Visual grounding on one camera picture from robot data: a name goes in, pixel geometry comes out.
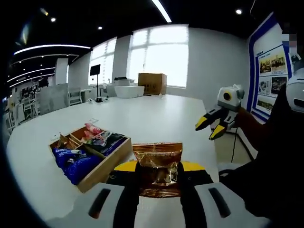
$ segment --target black cable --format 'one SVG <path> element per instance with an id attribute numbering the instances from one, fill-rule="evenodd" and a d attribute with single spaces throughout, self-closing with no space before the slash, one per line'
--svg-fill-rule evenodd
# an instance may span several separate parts
<path id="1" fill-rule="evenodd" d="M 237 132 L 238 132 L 238 128 L 236 129 L 236 133 L 235 133 L 235 137 L 234 137 L 234 143 L 233 143 L 233 151 L 232 151 L 231 163 L 233 162 L 233 158 L 234 158 L 234 149 L 236 148 Z"/>

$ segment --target white tabletop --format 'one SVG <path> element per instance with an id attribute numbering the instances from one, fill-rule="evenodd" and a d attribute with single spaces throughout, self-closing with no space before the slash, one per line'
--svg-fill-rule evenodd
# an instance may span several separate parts
<path id="1" fill-rule="evenodd" d="M 57 167 L 48 145 L 59 132 L 70 133 L 92 119 L 102 129 L 131 137 L 132 143 L 182 142 L 182 161 L 201 164 L 218 181 L 214 142 L 208 140 L 211 130 L 195 131 L 204 113 L 201 100 L 172 95 L 78 104 L 15 128 L 8 159 L 25 197 L 43 220 L 65 216 L 81 194 Z M 179 198 L 141 197 L 135 227 L 185 227 L 182 215 Z"/>

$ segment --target person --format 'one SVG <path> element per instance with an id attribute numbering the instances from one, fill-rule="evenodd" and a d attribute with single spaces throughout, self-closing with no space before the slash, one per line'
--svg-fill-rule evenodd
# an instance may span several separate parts
<path id="1" fill-rule="evenodd" d="M 240 108 L 236 126 L 258 154 L 255 160 L 220 177 L 220 182 L 243 198 L 251 213 L 282 224 L 283 219 L 296 216 L 304 203 L 304 192 L 299 187 L 304 161 L 304 113 L 292 110 L 284 84 L 265 124 Z"/>

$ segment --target black monitor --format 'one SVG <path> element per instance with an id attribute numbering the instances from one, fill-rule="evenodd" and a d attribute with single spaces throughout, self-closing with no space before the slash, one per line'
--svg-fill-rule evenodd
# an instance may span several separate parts
<path id="1" fill-rule="evenodd" d="M 100 64 L 96 66 L 91 66 L 90 76 L 98 75 L 100 73 Z"/>

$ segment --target window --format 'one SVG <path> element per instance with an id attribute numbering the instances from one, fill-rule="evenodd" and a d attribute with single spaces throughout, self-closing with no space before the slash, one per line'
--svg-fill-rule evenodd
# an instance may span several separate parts
<path id="1" fill-rule="evenodd" d="M 98 75 L 98 84 L 112 82 L 114 51 L 116 46 L 116 38 L 108 40 L 95 48 L 91 54 L 90 68 L 100 64 L 100 74 Z M 97 76 L 90 76 L 89 85 L 97 84 Z"/>
<path id="2" fill-rule="evenodd" d="M 167 85 L 186 87 L 188 71 L 188 26 L 167 25 L 133 33 L 128 58 L 128 78 L 138 73 L 164 73 Z"/>

